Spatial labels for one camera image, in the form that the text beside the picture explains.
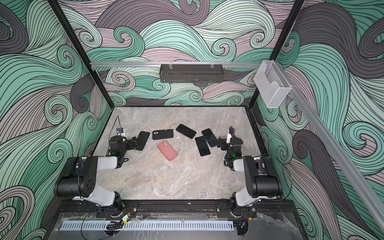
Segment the black case edge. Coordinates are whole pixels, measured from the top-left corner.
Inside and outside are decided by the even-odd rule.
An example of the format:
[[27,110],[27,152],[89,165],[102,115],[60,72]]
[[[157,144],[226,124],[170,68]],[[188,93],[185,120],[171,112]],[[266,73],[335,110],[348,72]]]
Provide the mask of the black case edge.
[[141,131],[137,137],[137,148],[136,150],[142,151],[147,143],[147,140],[150,136],[149,132]]

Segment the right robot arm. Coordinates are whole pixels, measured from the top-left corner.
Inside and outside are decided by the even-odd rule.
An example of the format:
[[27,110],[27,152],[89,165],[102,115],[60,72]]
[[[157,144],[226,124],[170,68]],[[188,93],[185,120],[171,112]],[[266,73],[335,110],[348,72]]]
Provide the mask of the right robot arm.
[[243,156],[242,142],[236,139],[232,144],[230,140],[219,139],[218,148],[226,151],[224,166],[233,172],[244,173],[246,186],[230,198],[232,210],[239,207],[250,207],[261,200],[273,200],[280,196],[283,187],[276,169],[268,157]]

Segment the black case with camera hole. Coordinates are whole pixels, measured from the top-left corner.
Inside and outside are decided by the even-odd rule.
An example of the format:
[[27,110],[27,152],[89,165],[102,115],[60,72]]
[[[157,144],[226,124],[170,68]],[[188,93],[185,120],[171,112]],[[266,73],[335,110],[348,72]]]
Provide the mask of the black case with camera hole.
[[171,139],[174,137],[173,129],[153,131],[153,140]]

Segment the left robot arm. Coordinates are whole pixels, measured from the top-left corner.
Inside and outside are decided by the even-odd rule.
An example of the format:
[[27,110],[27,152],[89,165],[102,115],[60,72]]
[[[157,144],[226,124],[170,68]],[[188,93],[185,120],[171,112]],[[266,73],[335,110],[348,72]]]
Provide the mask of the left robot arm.
[[108,156],[68,158],[54,186],[54,194],[61,198],[86,200],[100,207],[113,206],[122,211],[124,204],[120,194],[107,190],[96,183],[97,173],[121,168],[128,160],[127,151],[138,148],[137,138],[128,140],[116,135],[109,140]]

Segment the pink phone case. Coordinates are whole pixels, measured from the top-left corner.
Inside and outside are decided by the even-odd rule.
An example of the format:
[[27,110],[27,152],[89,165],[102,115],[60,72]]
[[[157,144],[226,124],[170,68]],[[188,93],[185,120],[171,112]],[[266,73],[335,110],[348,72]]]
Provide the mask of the pink phone case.
[[173,161],[178,156],[178,152],[166,140],[160,142],[157,145],[157,148],[166,157],[168,161]]

